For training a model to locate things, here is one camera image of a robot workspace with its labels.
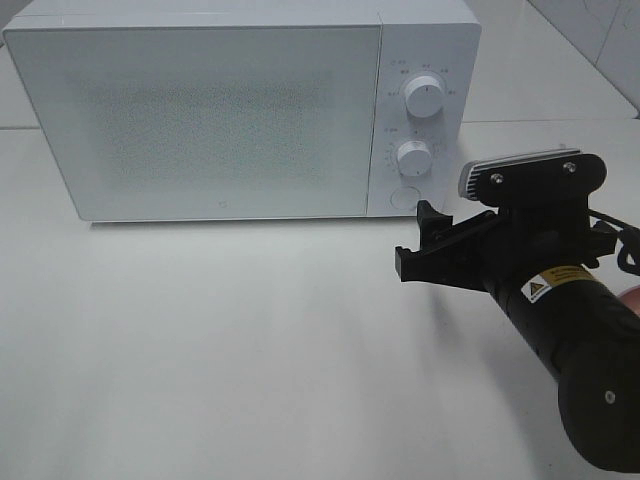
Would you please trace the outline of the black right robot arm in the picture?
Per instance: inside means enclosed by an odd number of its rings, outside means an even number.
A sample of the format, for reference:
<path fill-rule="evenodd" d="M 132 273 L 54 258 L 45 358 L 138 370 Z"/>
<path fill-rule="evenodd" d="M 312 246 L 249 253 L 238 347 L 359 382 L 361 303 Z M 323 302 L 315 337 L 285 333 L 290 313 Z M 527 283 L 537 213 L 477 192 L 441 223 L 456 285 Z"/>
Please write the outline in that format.
<path fill-rule="evenodd" d="M 417 207 L 420 247 L 398 249 L 404 282 L 489 294 L 558 386 L 563 428 L 603 470 L 639 469 L 639 317 L 593 270 L 619 232 L 585 198 L 501 205 L 461 223 Z"/>

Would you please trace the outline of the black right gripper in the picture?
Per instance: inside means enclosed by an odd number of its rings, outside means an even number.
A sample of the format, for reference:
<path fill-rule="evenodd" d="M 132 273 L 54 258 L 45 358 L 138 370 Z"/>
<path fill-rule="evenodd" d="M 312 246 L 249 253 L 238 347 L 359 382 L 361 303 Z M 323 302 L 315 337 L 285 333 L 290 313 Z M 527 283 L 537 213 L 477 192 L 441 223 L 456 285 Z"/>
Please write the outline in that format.
<path fill-rule="evenodd" d="M 599 266 L 615 250 L 617 234 L 599 220 L 577 233 L 558 225 L 528 231 L 506 212 L 485 211 L 455 224 L 427 200 L 417 203 L 420 250 L 395 248 L 401 281 L 421 281 L 496 295 L 519 275 L 560 265 Z"/>

